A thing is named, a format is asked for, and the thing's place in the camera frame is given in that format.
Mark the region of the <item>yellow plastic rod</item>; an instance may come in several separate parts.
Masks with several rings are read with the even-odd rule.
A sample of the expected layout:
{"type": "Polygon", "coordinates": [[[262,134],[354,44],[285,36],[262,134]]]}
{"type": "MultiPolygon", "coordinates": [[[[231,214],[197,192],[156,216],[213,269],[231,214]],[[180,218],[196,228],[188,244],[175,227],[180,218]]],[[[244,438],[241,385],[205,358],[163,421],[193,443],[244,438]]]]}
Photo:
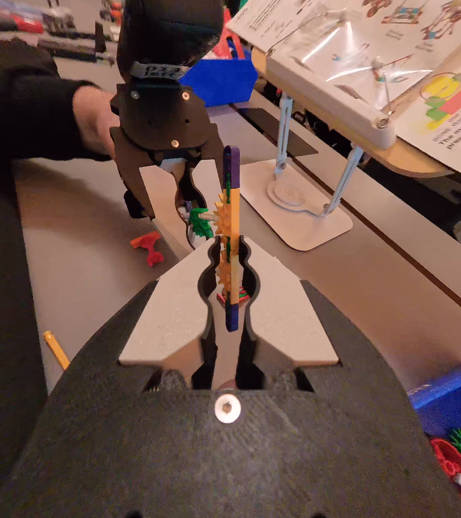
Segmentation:
{"type": "Polygon", "coordinates": [[[59,341],[50,331],[44,332],[43,338],[47,347],[50,349],[50,351],[52,351],[54,357],[60,364],[61,368],[64,371],[66,371],[70,365],[70,360],[65,351],[62,349],[61,345],[59,344],[59,341]]]}

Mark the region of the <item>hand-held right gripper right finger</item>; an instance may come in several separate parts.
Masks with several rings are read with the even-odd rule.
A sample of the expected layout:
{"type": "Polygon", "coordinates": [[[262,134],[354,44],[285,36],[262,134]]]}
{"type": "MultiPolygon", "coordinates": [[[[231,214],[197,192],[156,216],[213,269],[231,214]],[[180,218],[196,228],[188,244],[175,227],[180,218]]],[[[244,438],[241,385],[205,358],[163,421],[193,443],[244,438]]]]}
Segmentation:
{"type": "Polygon", "coordinates": [[[332,366],[339,357],[299,279],[249,237],[241,236],[242,286],[249,295],[236,385],[260,390],[268,378],[300,368],[332,366]]]}

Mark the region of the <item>colourful toy construction car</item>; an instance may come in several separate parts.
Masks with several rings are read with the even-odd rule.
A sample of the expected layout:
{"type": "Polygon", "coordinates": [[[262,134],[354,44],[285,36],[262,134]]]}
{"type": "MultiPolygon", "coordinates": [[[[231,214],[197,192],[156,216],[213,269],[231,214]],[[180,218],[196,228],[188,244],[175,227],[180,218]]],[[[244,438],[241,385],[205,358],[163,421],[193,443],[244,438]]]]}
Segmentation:
{"type": "Polygon", "coordinates": [[[219,237],[220,260],[216,267],[218,284],[222,286],[225,325],[229,332],[239,327],[242,285],[239,267],[240,243],[240,150],[226,146],[223,150],[223,188],[215,202],[215,210],[192,208],[188,227],[198,237],[219,237]]]}

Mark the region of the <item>printed toy packaging bag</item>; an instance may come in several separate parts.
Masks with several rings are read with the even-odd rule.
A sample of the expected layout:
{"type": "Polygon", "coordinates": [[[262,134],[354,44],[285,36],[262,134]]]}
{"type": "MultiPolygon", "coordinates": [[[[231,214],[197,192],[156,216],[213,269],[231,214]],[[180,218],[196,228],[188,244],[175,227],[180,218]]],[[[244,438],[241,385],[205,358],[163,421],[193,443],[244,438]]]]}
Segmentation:
{"type": "Polygon", "coordinates": [[[212,49],[212,57],[218,60],[245,60],[246,53],[240,37],[233,33],[227,24],[231,21],[231,13],[228,7],[223,11],[223,30],[218,44],[212,49]]]}

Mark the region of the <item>person's left hand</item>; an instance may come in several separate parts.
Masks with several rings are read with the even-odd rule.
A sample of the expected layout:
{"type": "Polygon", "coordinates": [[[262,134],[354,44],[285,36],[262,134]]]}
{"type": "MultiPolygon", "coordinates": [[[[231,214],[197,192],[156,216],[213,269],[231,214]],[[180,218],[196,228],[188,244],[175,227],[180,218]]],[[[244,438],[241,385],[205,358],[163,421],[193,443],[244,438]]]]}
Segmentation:
{"type": "Polygon", "coordinates": [[[119,117],[111,109],[115,93],[93,86],[82,86],[72,100],[74,119],[85,149],[116,158],[110,129],[119,127],[119,117]]]}

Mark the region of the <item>blue bin with white tag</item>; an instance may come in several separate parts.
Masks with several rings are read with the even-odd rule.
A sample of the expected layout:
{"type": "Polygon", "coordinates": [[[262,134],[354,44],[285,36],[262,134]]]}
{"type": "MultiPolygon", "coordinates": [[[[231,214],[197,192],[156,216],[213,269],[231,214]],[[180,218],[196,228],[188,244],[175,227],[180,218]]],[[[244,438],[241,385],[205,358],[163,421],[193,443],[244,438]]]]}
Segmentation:
{"type": "Polygon", "coordinates": [[[447,438],[461,428],[461,367],[408,393],[423,431],[430,438],[447,438]]]}

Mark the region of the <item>orange red connector piece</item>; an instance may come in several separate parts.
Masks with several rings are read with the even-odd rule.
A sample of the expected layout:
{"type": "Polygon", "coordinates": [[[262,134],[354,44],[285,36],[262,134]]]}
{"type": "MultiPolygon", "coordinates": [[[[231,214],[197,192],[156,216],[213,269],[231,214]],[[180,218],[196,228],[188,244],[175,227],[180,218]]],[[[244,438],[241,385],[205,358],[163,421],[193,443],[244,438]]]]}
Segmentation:
{"type": "Polygon", "coordinates": [[[130,241],[130,245],[133,249],[143,249],[147,251],[147,264],[149,267],[153,267],[164,261],[162,253],[155,249],[156,242],[161,239],[161,235],[158,231],[152,231],[143,236],[139,236],[130,241]]]}

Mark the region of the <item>plain blue plastic bin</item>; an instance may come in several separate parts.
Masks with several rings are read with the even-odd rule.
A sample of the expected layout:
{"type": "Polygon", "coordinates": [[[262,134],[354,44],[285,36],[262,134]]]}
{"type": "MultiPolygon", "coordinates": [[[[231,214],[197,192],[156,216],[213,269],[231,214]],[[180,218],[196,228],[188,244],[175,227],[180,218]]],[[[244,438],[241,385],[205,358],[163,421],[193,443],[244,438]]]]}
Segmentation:
{"type": "Polygon", "coordinates": [[[250,55],[246,58],[218,60],[203,59],[180,79],[190,87],[207,108],[250,100],[258,73],[250,55]]]}

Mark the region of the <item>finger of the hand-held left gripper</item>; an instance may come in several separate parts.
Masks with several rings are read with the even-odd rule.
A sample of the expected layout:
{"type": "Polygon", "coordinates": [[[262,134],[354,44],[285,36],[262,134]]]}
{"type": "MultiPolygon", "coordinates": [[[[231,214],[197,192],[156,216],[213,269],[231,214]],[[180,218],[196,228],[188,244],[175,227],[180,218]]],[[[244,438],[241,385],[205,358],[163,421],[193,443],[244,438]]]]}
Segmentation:
{"type": "Polygon", "coordinates": [[[221,187],[216,163],[214,159],[201,160],[192,170],[192,184],[201,194],[205,207],[209,211],[216,210],[216,203],[220,202],[221,187]]]}
{"type": "Polygon", "coordinates": [[[184,165],[151,165],[140,168],[141,178],[154,212],[150,220],[172,251],[193,251],[187,225],[177,210],[177,177],[184,165]]]}

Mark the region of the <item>white document stand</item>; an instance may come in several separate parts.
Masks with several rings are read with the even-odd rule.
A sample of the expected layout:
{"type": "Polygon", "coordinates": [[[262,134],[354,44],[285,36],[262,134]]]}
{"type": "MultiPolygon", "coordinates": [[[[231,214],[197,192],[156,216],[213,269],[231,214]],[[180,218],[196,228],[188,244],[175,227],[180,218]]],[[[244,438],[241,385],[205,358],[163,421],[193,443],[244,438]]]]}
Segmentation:
{"type": "Polygon", "coordinates": [[[339,209],[364,152],[394,172],[415,178],[451,173],[446,166],[396,137],[395,120],[299,65],[282,51],[252,50],[255,68],[282,91],[275,160],[242,165],[240,193],[290,248],[309,251],[352,228],[339,209]],[[331,199],[287,163],[293,100],[353,145],[331,199]]]}

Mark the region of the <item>red black tool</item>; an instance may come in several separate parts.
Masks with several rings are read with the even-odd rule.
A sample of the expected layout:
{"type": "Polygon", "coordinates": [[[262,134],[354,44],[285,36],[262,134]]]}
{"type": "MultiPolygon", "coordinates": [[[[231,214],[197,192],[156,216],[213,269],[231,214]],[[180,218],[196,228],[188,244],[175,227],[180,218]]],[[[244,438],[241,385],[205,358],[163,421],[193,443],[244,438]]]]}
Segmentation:
{"type": "Polygon", "coordinates": [[[0,12],[0,32],[22,32],[28,34],[43,34],[42,22],[12,13],[0,12]]]}

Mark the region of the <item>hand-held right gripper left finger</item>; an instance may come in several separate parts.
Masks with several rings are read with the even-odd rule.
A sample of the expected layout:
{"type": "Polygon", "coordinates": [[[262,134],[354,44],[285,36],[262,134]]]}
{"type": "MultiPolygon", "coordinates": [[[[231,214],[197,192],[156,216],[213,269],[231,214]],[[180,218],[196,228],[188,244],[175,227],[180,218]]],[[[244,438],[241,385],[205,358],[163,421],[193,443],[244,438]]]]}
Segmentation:
{"type": "Polygon", "coordinates": [[[192,388],[212,387],[218,347],[213,307],[220,238],[210,238],[163,274],[118,358],[122,365],[176,370],[192,388]]]}

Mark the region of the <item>person's left forearm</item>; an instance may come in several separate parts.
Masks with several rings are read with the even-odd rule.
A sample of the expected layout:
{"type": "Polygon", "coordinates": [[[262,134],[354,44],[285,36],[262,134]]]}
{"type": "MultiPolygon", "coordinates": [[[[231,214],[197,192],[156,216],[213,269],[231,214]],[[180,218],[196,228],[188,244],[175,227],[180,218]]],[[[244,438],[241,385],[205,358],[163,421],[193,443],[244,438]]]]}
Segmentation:
{"type": "Polygon", "coordinates": [[[24,40],[0,39],[0,161],[110,160],[81,141],[72,100],[82,86],[101,89],[88,80],[62,78],[49,53],[24,40]]]}

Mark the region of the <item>toy models picture leaflet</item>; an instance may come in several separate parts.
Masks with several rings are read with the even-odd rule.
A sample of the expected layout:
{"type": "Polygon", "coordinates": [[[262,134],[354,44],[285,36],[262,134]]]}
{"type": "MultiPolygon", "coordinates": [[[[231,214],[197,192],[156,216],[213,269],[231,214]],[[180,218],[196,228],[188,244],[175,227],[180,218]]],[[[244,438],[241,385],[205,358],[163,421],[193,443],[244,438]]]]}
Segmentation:
{"type": "Polygon", "coordinates": [[[461,46],[461,1],[247,1],[228,27],[380,109],[461,46]]]}

